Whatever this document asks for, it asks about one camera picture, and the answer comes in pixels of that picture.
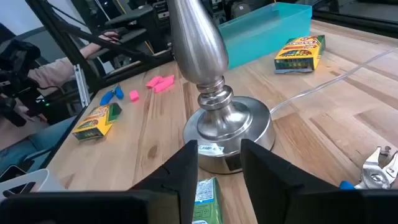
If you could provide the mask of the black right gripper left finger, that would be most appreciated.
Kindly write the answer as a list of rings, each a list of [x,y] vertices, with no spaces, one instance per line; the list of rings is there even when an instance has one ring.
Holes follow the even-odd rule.
[[[189,141],[128,190],[11,189],[0,202],[0,224],[191,224],[197,176],[197,142]]]

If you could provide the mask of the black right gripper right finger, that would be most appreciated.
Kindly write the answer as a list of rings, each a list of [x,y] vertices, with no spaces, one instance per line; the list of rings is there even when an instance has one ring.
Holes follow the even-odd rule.
[[[398,224],[398,177],[388,190],[341,190],[249,139],[241,163],[258,224]]]

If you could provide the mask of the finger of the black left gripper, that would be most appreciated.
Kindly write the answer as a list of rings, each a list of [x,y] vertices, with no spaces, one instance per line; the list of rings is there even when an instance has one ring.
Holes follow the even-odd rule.
[[[147,40],[147,31],[145,29],[125,30],[120,34],[119,41],[122,43],[137,42],[141,43]]]
[[[130,11],[127,14],[115,17],[108,22],[105,22],[106,27],[124,27],[131,22],[137,21],[142,16],[153,11],[152,7],[142,7]]]

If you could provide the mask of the yellow green crayon box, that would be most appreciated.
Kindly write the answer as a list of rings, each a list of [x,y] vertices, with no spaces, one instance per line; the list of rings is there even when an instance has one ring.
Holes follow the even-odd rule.
[[[220,186],[216,177],[197,182],[192,224],[223,224]]]
[[[117,103],[98,106],[73,130],[72,134],[82,141],[102,138],[116,122],[122,108]]]
[[[325,35],[289,39],[274,59],[274,73],[313,72],[325,47]]]

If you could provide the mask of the blue-handled pliers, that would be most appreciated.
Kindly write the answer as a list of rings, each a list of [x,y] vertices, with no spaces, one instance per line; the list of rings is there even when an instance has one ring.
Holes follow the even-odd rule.
[[[113,98],[114,96],[115,96],[117,99],[119,99],[119,100],[122,100],[122,99],[124,98],[124,92],[123,92],[123,90],[122,90],[120,84],[116,84],[112,90],[107,91],[107,92],[103,95],[103,97],[102,97],[102,99],[101,99],[99,105],[100,105],[100,106],[107,105],[107,104],[112,100],[112,98]]]
[[[364,161],[359,183],[353,185],[346,180],[340,182],[341,190],[391,189],[398,177],[398,151],[390,156],[391,148],[378,146]]]

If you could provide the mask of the silver lamp with white shade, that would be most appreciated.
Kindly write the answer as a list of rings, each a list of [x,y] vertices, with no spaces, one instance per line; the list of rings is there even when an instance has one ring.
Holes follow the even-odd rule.
[[[269,108],[248,96],[235,96],[225,83],[228,53],[219,29],[201,0],[167,0],[172,48],[179,70],[199,92],[199,109],[188,119],[183,140],[198,143],[198,165],[214,174],[241,172],[241,140],[267,150],[275,143]]]

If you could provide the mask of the person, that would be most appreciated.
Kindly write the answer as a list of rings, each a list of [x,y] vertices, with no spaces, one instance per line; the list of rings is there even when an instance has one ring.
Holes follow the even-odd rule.
[[[119,34],[115,31],[107,31],[98,36],[100,39],[110,41],[115,43],[119,40]],[[87,59],[90,55],[98,52],[101,46],[93,42],[82,47],[80,53]],[[48,63],[38,68],[32,68],[27,72],[28,80],[32,80],[34,83],[38,84],[39,87],[46,88],[46,90],[41,90],[43,96],[49,95],[57,87],[60,88],[67,81],[71,80],[74,76],[74,69],[71,61],[68,57],[56,59],[52,63]],[[27,110],[23,110],[24,105],[17,100],[17,114],[22,115]],[[17,127],[12,125],[3,115],[0,115],[0,151],[5,147],[10,146],[26,137],[31,133],[25,133],[24,130],[17,131]]]

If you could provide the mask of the black teleoperation device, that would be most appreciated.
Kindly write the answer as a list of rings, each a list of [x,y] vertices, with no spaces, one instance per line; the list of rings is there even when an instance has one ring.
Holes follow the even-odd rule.
[[[26,124],[25,118],[16,111],[17,100],[37,112],[35,99],[40,95],[39,84],[28,77],[28,72],[37,65],[39,57],[38,47],[16,39],[0,23],[0,115],[17,127]]]

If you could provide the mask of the teal translucent plastic bin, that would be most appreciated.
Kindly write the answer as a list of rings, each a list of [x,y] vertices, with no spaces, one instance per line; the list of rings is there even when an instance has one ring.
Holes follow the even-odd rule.
[[[310,35],[312,6],[275,2],[218,26],[231,70]]]

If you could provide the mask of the silver aluminium bracket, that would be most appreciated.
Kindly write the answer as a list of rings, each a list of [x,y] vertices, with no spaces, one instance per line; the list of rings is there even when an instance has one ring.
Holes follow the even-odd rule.
[[[87,107],[90,104],[90,94],[88,91],[88,86],[85,80],[84,71],[81,69],[79,64],[73,66],[74,74],[76,78],[76,83],[78,86],[78,92],[80,96],[80,101],[82,107]]]

